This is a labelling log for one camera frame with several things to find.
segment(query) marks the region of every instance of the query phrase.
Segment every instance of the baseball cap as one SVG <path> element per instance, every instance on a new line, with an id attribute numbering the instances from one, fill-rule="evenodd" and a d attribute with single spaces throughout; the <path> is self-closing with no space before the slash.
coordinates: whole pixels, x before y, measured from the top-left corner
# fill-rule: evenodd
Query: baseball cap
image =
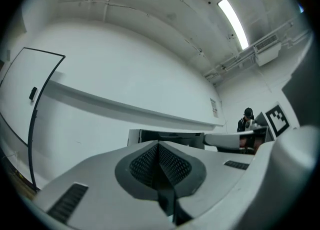
<path id="1" fill-rule="evenodd" d="M 250 107 L 248 107 L 248 108 L 246 108 L 245 110 L 244 110 L 244 115 L 246 116 L 246 117 L 251 117 L 252 116 L 252 109 L 250 108 Z"/>

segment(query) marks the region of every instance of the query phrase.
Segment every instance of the black shirt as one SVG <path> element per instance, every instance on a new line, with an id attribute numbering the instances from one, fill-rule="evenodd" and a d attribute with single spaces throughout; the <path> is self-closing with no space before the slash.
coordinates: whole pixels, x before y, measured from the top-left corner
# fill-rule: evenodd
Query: black shirt
<path id="1" fill-rule="evenodd" d="M 246 119 L 243 117 L 238 121 L 238 128 L 236 132 L 244 132 L 246 130 Z"/>

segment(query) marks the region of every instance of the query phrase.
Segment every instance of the ceiling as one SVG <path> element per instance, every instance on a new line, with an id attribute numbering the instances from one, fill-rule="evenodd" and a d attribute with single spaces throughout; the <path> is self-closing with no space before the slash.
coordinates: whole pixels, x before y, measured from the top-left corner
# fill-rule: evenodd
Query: ceiling
<path id="1" fill-rule="evenodd" d="M 202 75 L 241 51 L 221 0 L 48 0 L 54 18 L 118 25 L 157 42 Z M 253 44 L 300 13 L 294 0 L 228 0 Z"/>

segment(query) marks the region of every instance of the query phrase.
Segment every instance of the person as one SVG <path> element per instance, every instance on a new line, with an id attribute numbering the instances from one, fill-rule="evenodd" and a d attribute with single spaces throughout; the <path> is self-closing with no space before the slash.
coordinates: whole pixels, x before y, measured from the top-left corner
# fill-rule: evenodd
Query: person
<path id="1" fill-rule="evenodd" d="M 249 120 L 254 120 L 254 112 L 250 107 L 244 110 L 244 117 L 238 121 L 238 128 L 236 132 L 244 132 L 246 130 L 246 122 Z"/>

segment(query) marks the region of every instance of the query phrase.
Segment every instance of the white door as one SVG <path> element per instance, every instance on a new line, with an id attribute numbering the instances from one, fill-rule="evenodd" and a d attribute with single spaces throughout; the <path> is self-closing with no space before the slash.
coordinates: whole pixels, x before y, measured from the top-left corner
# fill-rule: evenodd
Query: white door
<path id="1" fill-rule="evenodd" d="M 63 55 L 23 48 L 12 62 L 0 86 L 0 114 L 24 144 L 39 95 Z M 32 90 L 37 90 L 33 99 Z"/>

